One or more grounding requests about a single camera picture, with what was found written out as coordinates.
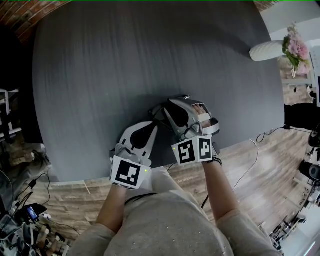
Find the wrist strap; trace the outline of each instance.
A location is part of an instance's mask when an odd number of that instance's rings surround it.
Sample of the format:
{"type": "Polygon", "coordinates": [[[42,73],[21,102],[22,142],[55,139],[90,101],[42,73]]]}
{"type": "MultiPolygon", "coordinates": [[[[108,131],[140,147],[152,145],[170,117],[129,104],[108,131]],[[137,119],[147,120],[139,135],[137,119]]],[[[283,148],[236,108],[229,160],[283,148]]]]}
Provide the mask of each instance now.
{"type": "Polygon", "coordinates": [[[218,162],[222,166],[222,161],[218,157],[213,156],[211,161],[207,161],[208,164],[212,162],[218,162]]]}

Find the wooden floor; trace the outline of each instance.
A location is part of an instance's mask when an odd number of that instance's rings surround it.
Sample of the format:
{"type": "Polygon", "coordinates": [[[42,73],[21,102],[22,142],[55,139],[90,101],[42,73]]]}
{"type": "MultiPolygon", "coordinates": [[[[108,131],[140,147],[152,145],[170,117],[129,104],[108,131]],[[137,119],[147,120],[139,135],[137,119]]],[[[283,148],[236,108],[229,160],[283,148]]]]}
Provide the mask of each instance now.
{"type": "MultiPolygon", "coordinates": [[[[305,86],[284,86],[286,104],[310,102],[305,86]]],[[[294,216],[301,208],[305,189],[293,182],[299,173],[298,166],[304,158],[308,133],[279,129],[258,143],[259,158],[255,167],[244,176],[234,189],[244,212],[257,224],[266,222],[265,228],[272,231],[285,216],[294,216]]],[[[221,151],[223,168],[232,185],[253,165],[257,148],[250,140],[221,151]]],[[[186,167],[173,166],[170,174],[185,190],[191,192],[201,204],[207,196],[204,171],[200,164],[186,167]]],[[[37,185],[30,202],[44,202],[48,198],[47,183],[37,185]]],[[[46,205],[52,220],[69,225],[79,233],[84,232],[97,218],[111,183],[107,178],[89,181],[52,183],[51,199],[46,205]]],[[[210,220],[213,214],[210,204],[204,208],[210,220]]],[[[66,238],[76,239],[78,234],[67,226],[50,223],[54,231],[66,238]]]]}

